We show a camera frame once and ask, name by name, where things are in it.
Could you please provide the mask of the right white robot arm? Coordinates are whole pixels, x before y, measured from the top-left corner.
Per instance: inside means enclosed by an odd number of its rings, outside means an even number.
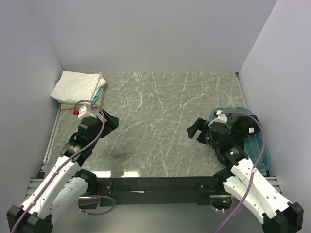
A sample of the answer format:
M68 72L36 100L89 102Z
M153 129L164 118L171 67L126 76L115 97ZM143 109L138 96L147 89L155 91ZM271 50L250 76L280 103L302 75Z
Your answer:
M231 214L213 230L215 233L220 232L243 207L254 214L265 233L301 230L302 206L280 194L242 147L245 137L262 131L255 115L220 111L212 121L198 118L187 128L188 138L193 138L197 131L200 131L197 141L211 146L218 161L225 166L213 182L214 190L220 194L227 192L239 200Z

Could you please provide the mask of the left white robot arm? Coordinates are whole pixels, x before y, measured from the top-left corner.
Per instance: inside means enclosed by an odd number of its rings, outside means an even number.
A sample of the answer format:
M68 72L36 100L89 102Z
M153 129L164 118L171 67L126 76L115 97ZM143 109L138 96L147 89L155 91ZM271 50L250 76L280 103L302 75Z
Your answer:
M119 119L105 110L102 118L94 116L85 107L75 109L80 119L78 130L64 145L53 169L39 187L19 207L7 212L13 233L50 233L62 212L81 195L96 196L97 176L81 168L92 154L100 138L118 128Z

